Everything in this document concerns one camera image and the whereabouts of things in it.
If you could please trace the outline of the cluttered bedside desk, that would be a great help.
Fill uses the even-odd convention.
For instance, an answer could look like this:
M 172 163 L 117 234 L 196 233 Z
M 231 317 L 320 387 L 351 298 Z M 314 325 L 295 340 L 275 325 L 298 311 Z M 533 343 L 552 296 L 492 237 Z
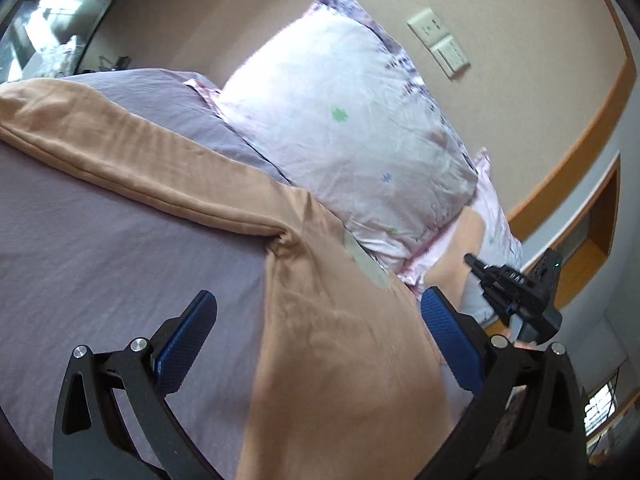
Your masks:
M 1 0 L 1 81 L 66 77 L 115 0 Z

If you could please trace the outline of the white floral pillow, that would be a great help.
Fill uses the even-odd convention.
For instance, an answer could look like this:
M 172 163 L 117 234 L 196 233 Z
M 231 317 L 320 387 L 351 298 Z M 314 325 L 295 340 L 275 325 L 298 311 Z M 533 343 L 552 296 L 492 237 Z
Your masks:
M 392 271 L 475 192 L 463 142 L 406 50 L 357 0 L 314 0 L 231 75 L 214 103 Z

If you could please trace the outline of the wooden headboard trim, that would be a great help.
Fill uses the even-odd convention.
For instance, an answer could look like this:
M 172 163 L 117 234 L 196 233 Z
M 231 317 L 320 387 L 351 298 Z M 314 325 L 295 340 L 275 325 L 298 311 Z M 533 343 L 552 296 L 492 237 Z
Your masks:
M 528 242 L 535 233 L 549 223 L 561 206 L 587 183 L 596 169 L 598 158 L 604 153 L 614 129 L 620 123 L 631 98 L 632 88 L 639 81 L 639 58 L 631 53 L 631 46 L 622 19 L 614 10 L 618 4 L 632 30 L 639 30 L 639 0 L 604 0 L 622 42 L 625 59 L 617 73 L 612 89 L 594 115 L 585 132 L 570 147 L 540 185 L 518 205 L 509 221 L 513 234 Z M 555 307 L 563 311 L 597 275 L 611 255 L 622 192 L 622 161 L 614 155 L 598 183 L 584 202 L 575 208 L 555 238 L 542 247 L 558 249 L 562 243 L 586 224 L 586 238 L 576 247 L 570 258 L 556 269 L 560 282 L 556 286 Z

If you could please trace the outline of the pink floral lower pillow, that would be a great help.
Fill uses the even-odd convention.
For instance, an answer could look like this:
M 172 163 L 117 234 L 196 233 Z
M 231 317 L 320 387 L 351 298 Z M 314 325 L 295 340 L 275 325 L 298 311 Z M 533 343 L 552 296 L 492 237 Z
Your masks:
M 467 252 L 520 264 L 487 154 L 470 155 L 437 104 L 398 78 L 229 82 L 196 91 L 233 132 L 413 292 Z

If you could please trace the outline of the white wall switch plate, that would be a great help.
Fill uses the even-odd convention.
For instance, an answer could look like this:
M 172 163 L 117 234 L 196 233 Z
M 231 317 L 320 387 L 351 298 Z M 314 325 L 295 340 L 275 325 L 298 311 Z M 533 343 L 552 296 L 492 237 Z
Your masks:
M 407 25 L 449 79 L 457 78 L 470 67 L 462 47 L 431 8 L 413 15 Z

